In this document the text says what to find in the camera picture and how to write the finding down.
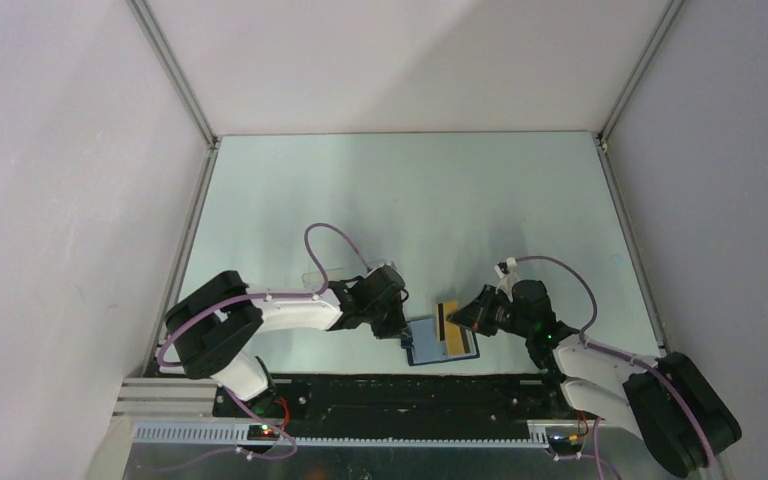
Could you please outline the blue leather card holder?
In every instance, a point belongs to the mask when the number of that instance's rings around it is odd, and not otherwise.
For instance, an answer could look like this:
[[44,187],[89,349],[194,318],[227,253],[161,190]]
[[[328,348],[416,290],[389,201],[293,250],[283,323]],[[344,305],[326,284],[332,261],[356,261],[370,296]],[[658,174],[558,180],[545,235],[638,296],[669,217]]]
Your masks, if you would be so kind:
[[433,316],[416,317],[408,321],[408,334],[400,340],[400,346],[405,351],[408,365],[411,367],[433,364],[465,361],[475,358],[448,358],[445,354],[444,342],[438,339],[436,320]]

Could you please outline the clear plastic tray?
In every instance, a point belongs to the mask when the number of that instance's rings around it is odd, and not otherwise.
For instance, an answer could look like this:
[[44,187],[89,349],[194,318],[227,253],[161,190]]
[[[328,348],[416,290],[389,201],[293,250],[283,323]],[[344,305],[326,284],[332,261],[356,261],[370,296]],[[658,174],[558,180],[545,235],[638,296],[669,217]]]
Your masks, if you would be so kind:
[[302,283],[304,288],[316,290],[325,283],[324,275],[328,277],[329,281],[349,282],[357,277],[364,278],[371,270],[390,264],[391,262],[388,260],[379,259],[369,261],[367,265],[364,265],[362,262],[355,262],[354,264],[334,268],[325,267],[320,269],[315,267],[312,271],[302,275]]

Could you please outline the gold card with black stripe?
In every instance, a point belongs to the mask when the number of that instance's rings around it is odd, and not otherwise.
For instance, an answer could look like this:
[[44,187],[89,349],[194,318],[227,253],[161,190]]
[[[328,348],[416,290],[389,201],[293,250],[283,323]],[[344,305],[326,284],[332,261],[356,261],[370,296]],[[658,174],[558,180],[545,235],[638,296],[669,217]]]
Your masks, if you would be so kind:
[[457,330],[445,335],[445,354],[448,358],[475,358],[479,356],[475,335],[469,330]]

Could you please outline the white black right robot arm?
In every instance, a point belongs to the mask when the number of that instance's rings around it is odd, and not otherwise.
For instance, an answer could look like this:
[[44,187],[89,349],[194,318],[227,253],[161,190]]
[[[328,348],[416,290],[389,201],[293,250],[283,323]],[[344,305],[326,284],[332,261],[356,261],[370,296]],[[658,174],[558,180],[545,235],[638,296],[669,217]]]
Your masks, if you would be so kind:
[[579,410],[621,427],[676,477],[708,467],[743,436],[687,355],[638,355],[591,339],[557,318],[541,281],[521,280],[508,290],[487,285],[444,318],[480,335],[523,338],[534,365],[556,380],[541,392],[548,414],[566,418]]

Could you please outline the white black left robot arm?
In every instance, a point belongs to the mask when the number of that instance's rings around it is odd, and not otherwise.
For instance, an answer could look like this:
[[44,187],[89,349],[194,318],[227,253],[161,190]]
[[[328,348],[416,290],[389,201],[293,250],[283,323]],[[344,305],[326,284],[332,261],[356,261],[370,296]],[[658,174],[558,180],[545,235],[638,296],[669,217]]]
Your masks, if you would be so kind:
[[[171,307],[162,321],[169,333],[157,354],[159,365],[179,366],[188,379],[213,379],[252,416],[276,403],[264,362],[244,348],[256,334],[312,329],[354,330],[366,324],[378,339],[399,337],[407,328],[406,285],[390,265],[350,280],[327,281],[317,291],[254,291],[238,272],[223,271]],[[170,362],[165,354],[175,350]]]

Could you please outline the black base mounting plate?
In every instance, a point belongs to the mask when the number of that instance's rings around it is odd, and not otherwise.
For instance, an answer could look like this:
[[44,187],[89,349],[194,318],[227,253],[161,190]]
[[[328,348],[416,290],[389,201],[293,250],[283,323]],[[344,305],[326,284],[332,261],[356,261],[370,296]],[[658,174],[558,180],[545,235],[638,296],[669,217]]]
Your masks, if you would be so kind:
[[542,374],[279,374],[270,405],[251,409],[288,418],[294,437],[519,439],[538,422],[576,423],[582,412]]

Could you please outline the right electronics board with leds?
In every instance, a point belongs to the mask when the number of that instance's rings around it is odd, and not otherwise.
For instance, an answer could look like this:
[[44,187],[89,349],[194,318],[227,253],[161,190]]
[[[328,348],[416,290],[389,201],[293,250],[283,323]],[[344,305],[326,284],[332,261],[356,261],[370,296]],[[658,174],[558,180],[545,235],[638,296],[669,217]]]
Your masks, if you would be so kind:
[[586,435],[550,435],[546,452],[552,457],[578,458],[581,456],[587,441]]

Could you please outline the electronics board with leds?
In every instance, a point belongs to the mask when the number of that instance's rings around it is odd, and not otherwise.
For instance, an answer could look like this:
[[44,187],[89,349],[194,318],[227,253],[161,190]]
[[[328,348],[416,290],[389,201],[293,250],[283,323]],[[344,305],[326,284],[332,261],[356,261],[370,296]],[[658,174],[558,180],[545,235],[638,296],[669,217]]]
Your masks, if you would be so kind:
[[587,441],[586,435],[550,435],[546,452],[552,457],[578,458],[581,456]]
[[275,441],[280,438],[280,433],[267,425],[251,425],[247,433],[249,441]]

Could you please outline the left electronics board with leds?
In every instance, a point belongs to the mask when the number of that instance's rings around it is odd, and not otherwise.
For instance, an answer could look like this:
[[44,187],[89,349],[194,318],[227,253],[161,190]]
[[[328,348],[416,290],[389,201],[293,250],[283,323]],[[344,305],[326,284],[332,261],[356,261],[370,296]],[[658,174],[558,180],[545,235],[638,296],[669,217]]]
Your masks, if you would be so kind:
[[251,425],[247,433],[249,441],[275,441],[280,438],[280,433],[267,425]]

